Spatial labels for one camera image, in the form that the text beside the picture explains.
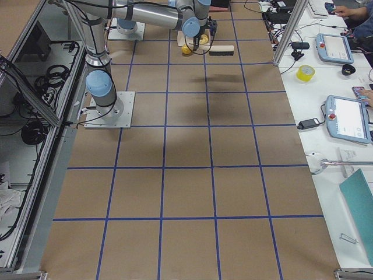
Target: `person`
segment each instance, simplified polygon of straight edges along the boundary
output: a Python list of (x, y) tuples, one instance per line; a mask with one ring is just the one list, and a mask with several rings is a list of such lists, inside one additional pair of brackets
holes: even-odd
[(346, 25), (348, 28), (354, 29), (355, 38), (373, 36), (373, 1), (369, 1), (364, 7), (355, 9), (337, 6), (334, 13), (343, 18), (348, 17)]
[(353, 50), (362, 50), (367, 61), (373, 67), (373, 1), (360, 8), (337, 6), (337, 16), (347, 18), (344, 21), (353, 30), (353, 39), (348, 39)]
[(363, 89), (360, 91), (360, 95), (367, 96), (367, 99), (361, 99), (361, 101), (368, 102), (369, 106), (373, 108), (373, 90)]

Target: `person's hand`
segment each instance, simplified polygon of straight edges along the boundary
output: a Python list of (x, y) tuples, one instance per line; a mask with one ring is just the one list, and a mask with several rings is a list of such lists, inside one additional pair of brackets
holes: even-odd
[(360, 95), (366, 96), (366, 99), (360, 99), (362, 102), (368, 102), (369, 106), (373, 108), (373, 90), (363, 89), (359, 91)]
[(337, 16), (341, 16), (345, 18), (346, 16), (351, 15), (351, 9), (349, 9), (346, 6), (337, 6), (336, 9), (334, 10), (334, 13), (336, 13)]

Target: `white table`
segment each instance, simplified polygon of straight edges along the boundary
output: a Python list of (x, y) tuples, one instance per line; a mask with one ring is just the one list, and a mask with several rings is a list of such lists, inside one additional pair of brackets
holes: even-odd
[[(329, 16), (324, 20), (313, 19), (307, 10), (298, 25), (297, 31), (299, 35), (303, 41), (310, 44), (310, 48), (309, 50), (304, 50), (303, 53), (305, 56), (297, 61), (290, 70), (282, 74), (283, 83), (296, 123), (315, 117), (323, 121), (320, 106), (329, 95), (355, 98), (351, 90), (353, 86), (363, 86), (369, 89), (369, 84), (372, 83), (368, 78), (371, 67), (362, 54), (353, 54), (353, 65), (357, 71), (348, 77), (342, 75), (341, 64), (323, 62), (319, 59), (315, 36), (318, 33), (340, 34), (343, 29), (325, 27), (318, 24), (302, 28), (303, 26), (318, 22), (327, 26), (344, 26), (344, 21), (340, 17)], [(300, 41), (297, 34), (293, 35), (292, 40)], [(291, 47), (289, 47), (285, 52), (279, 65), (280, 71), (284, 71), (293, 64), (294, 58), (291, 56), (292, 51)], [(310, 65), (315, 68), (314, 77), (307, 83), (298, 80), (295, 75), (301, 65)], [(316, 152), (320, 154), (321, 158), (340, 160), (339, 149), (342, 149), (355, 151), (356, 157), (352, 160), (373, 160), (372, 145), (360, 145), (332, 138), (325, 124), (314, 129), (300, 131), (300, 138), (306, 154)], [(313, 168), (315, 166), (315, 158), (307, 157), (307, 160), (310, 168)], [(373, 182), (373, 166), (359, 167), (363, 171), (367, 181)], [(321, 174), (313, 175), (312, 178), (340, 267), (372, 268), (361, 243), (353, 244), (340, 239), (341, 234), (357, 239), (358, 242), (360, 239), (339, 189), (339, 184), (346, 179), (343, 177), (341, 167), (329, 166)]]

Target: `yellow object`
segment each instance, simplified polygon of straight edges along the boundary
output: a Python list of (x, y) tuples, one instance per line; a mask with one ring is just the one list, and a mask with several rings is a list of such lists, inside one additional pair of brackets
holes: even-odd
[(209, 37), (206, 34), (202, 34), (199, 39), (199, 44), (204, 45), (209, 41)]
[(302, 65), (297, 72), (297, 78), (303, 82), (308, 82), (315, 74), (313, 67), (309, 65)]
[(182, 54), (186, 54), (186, 55), (192, 53), (192, 51), (188, 48), (187, 45), (183, 45), (183, 46), (181, 47), (181, 51), (182, 51)]

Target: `yellow tape roll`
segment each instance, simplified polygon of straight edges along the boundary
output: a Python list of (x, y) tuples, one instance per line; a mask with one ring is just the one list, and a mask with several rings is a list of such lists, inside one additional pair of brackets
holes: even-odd
[(313, 67), (309, 65), (302, 65), (297, 72), (297, 78), (303, 82), (308, 82), (315, 74)]

